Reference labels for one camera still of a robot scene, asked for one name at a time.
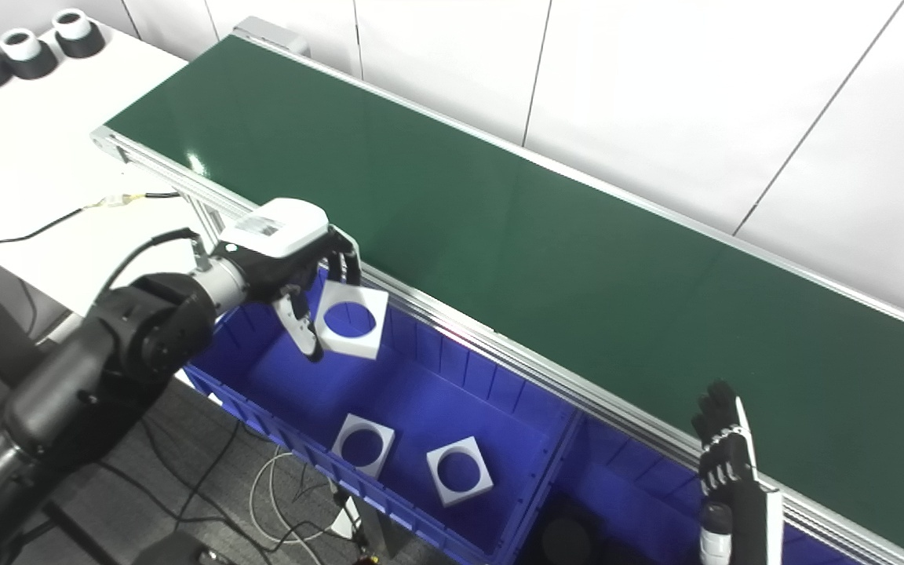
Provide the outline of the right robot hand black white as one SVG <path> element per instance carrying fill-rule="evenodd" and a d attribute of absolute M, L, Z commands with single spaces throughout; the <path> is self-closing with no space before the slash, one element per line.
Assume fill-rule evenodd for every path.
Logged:
<path fill-rule="evenodd" d="M 742 397 L 715 380 L 691 424 L 701 443 L 699 562 L 781 564 L 783 496 L 760 481 Z"/>

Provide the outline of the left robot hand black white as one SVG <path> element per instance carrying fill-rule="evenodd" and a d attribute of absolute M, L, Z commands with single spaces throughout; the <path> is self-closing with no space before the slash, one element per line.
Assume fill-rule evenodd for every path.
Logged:
<path fill-rule="evenodd" d="M 323 358 L 306 292 L 327 263 L 327 278 L 362 282 L 358 243 L 329 222 L 323 208 L 295 198 L 275 198 L 225 228 L 213 257 L 232 265 L 242 283 L 242 303 L 268 304 L 309 361 Z"/>

